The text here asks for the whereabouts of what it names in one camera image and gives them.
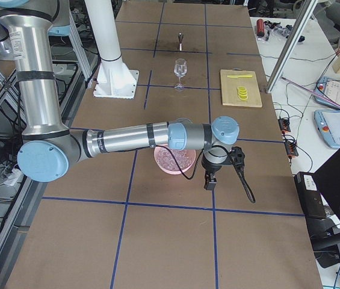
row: white mounting base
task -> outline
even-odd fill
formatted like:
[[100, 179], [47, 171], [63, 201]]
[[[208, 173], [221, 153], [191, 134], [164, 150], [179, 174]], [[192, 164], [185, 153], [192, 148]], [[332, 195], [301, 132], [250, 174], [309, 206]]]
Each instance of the white mounting base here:
[[97, 98], [125, 98], [125, 99], [133, 99], [135, 96], [135, 91], [137, 88], [139, 71], [138, 70], [127, 70], [130, 73], [130, 80], [125, 83], [125, 85], [117, 89], [114, 85], [112, 85], [112, 73], [110, 77], [107, 78], [106, 81], [102, 81], [105, 79], [105, 75], [103, 73], [103, 69], [99, 71], [99, 75], [97, 76], [97, 84], [95, 90], [93, 92], [93, 96]]

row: wine glass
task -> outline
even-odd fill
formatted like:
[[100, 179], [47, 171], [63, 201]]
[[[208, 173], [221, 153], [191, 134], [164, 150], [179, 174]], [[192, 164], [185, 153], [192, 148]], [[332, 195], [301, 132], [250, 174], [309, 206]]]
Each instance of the wine glass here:
[[178, 58], [175, 61], [174, 73], [179, 79], [179, 83], [174, 86], [177, 92], [184, 90], [184, 85], [181, 83], [181, 78], [187, 73], [187, 61], [183, 58]]

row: yellow knife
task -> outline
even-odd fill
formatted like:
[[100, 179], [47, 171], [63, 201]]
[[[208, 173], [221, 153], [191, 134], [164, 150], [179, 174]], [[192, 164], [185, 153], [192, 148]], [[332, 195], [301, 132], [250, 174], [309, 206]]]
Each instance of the yellow knife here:
[[242, 74], [242, 75], [228, 75], [228, 78], [251, 78], [252, 74]]

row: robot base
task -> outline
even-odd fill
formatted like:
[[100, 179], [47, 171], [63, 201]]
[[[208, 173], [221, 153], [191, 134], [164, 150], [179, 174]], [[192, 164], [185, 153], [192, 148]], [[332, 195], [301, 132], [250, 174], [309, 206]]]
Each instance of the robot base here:
[[129, 71], [132, 77], [135, 79], [134, 83], [127, 83], [122, 89], [115, 89], [111, 83], [108, 82], [98, 82], [96, 84], [95, 90], [93, 92], [93, 96], [97, 98], [125, 98], [125, 99], [133, 99], [135, 96], [135, 91], [137, 88], [139, 71], [138, 70], [130, 70]]

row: blue joint cap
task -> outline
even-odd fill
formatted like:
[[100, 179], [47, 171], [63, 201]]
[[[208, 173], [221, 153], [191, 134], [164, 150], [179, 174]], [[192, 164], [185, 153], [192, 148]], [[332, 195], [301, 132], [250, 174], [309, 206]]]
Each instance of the blue joint cap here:
[[16, 8], [18, 6], [24, 5], [29, 0], [0, 0], [0, 7], [3, 8]]
[[25, 143], [18, 155], [17, 162], [24, 175], [38, 182], [51, 182], [68, 171], [66, 154], [53, 143], [34, 140]]
[[57, 27], [52, 27], [48, 31], [49, 36], [68, 36], [71, 32], [71, 26], [57, 26]]
[[226, 145], [233, 145], [240, 133], [238, 122], [229, 116], [220, 116], [211, 124], [212, 133], [216, 139]]
[[187, 144], [187, 132], [180, 122], [168, 125], [168, 147], [170, 149], [182, 150]]

